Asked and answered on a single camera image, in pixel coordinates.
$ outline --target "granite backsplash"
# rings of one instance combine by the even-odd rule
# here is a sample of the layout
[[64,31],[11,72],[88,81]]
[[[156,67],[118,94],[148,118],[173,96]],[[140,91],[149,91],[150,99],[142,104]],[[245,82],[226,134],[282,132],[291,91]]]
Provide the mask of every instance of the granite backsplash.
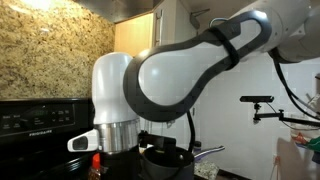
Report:
[[0,99],[91,95],[115,26],[71,0],[0,0]]

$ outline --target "black stove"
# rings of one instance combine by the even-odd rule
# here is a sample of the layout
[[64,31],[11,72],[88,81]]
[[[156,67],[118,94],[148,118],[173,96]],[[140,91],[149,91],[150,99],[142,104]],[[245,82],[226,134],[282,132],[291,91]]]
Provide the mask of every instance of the black stove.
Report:
[[93,117],[89,98],[0,100],[0,179],[87,179],[94,152],[67,142]]

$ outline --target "cabinet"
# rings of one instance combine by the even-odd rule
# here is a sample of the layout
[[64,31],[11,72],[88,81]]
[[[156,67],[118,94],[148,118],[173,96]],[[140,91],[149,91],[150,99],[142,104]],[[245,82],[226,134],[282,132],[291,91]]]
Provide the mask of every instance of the cabinet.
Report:
[[135,56],[154,46],[190,39],[196,30],[189,15],[180,0],[164,0],[152,12],[116,24],[115,51]]

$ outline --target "cable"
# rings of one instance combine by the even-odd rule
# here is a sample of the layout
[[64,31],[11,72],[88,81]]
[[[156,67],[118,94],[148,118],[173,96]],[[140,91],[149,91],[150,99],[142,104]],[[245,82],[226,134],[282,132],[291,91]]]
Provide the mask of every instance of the cable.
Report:
[[282,70],[281,70],[281,67],[280,67],[280,64],[278,62],[276,62],[275,60],[273,61],[274,62],[274,66],[275,66],[275,69],[277,71],[277,74],[279,76],[279,79],[280,81],[282,82],[283,86],[285,87],[285,90],[288,94],[288,97],[289,99],[291,100],[291,102],[294,104],[294,106],[299,109],[303,114],[313,118],[313,119],[316,119],[316,120],[320,120],[319,118],[317,118],[316,116],[313,116],[311,114],[309,114],[308,112],[304,111],[295,101],[292,97],[296,98],[297,100],[299,99],[288,87],[285,79],[284,79],[284,76],[282,74]]
[[188,122],[189,122],[189,127],[190,127],[190,134],[191,134],[188,151],[192,152],[193,147],[194,147],[194,143],[196,141],[196,131],[194,128],[194,124],[193,124],[193,120],[192,120],[190,111],[187,112],[187,116],[188,116]]
[[[274,113],[277,113],[276,110],[274,110],[274,108],[269,104],[267,103],[268,106],[273,110]],[[293,129],[293,130],[298,130],[298,131],[316,131],[316,130],[319,130],[320,128],[316,128],[316,129],[298,129],[298,128],[294,128],[290,125],[288,125],[287,123],[281,121],[284,125],[286,125],[287,127],[289,127],[290,129]]]

